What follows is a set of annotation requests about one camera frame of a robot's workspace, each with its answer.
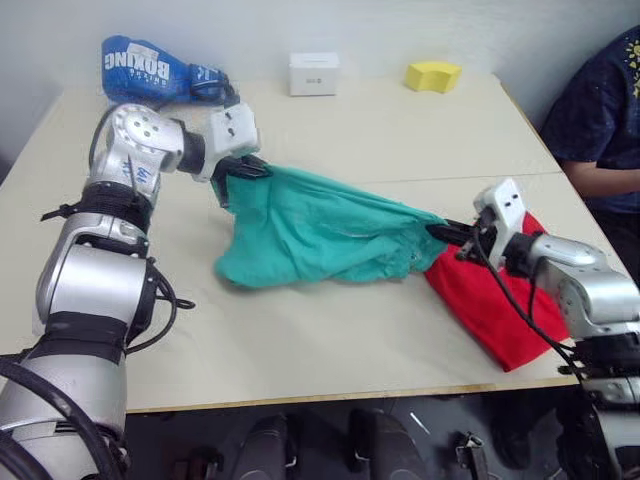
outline table edge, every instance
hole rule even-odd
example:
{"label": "table edge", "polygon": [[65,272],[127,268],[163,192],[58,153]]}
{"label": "table edge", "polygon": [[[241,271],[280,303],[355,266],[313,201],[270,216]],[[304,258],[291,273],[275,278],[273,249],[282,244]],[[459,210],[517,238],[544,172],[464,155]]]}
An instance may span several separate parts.
{"label": "table edge", "polygon": [[132,408],[127,414],[178,412],[186,410],[208,410],[218,408],[255,407],[261,405],[295,404],[311,402],[328,402],[340,400],[362,400],[394,397],[416,397],[423,395],[460,395],[465,393],[499,392],[506,390],[525,390],[531,388],[563,387],[577,385],[574,377],[545,378],[514,383],[485,383],[471,385],[455,385],[450,387],[417,388],[411,390],[382,390],[376,392],[338,393],[327,395],[311,395],[301,397],[266,398],[262,400],[247,400],[238,402],[202,403],[195,405],[181,405],[171,407]]}

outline dark blue shirt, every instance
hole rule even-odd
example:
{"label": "dark blue shirt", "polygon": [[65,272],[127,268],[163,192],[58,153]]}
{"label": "dark blue shirt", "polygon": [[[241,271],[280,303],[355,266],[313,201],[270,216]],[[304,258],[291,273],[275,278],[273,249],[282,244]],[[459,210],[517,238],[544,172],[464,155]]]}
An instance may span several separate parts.
{"label": "dark blue shirt", "polygon": [[[589,60],[551,108],[540,132],[558,161],[640,168],[640,25]],[[591,209],[640,213],[640,192],[585,199]]]}

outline floor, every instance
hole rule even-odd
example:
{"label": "floor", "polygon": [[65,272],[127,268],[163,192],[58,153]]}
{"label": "floor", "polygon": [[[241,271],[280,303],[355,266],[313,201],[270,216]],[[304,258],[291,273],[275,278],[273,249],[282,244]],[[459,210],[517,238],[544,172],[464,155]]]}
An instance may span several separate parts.
{"label": "floor", "polygon": [[169,479],[175,460],[187,457],[192,448],[210,446],[225,457],[225,468],[216,479],[227,479],[253,424],[260,418],[284,412],[296,414],[302,422],[302,478],[366,479],[369,478],[366,472],[352,474],[347,470],[343,451],[349,413],[353,408],[367,408],[390,413],[404,424],[426,462],[430,478],[471,478],[469,471],[455,462],[452,444],[459,432],[473,432],[484,440],[492,478],[564,480],[555,451],[560,425],[553,413],[543,417],[532,434],[534,454],[528,470],[510,470],[498,460],[488,424],[492,405],[499,395],[405,397],[129,415],[127,444],[133,465],[128,478]]}

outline white box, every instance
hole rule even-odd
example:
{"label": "white box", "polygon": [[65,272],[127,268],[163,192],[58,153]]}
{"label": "white box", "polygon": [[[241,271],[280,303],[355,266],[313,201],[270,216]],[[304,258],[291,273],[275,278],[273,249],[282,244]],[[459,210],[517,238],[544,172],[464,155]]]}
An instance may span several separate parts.
{"label": "white box", "polygon": [[340,61],[335,52],[292,53],[289,57],[289,95],[335,95]]}

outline white wall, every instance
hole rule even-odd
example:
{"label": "white wall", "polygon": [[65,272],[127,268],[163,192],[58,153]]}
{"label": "white wall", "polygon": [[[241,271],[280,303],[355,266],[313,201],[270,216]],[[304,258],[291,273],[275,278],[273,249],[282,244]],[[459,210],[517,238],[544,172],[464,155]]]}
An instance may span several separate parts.
{"label": "white wall", "polygon": [[450,60],[495,72],[539,124],[582,62],[638,23],[638,0],[3,0],[0,159],[62,86],[99,90],[100,43],[115,33],[232,79],[284,78],[296,50],[336,50],[346,75],[399,81],[412,61]]}

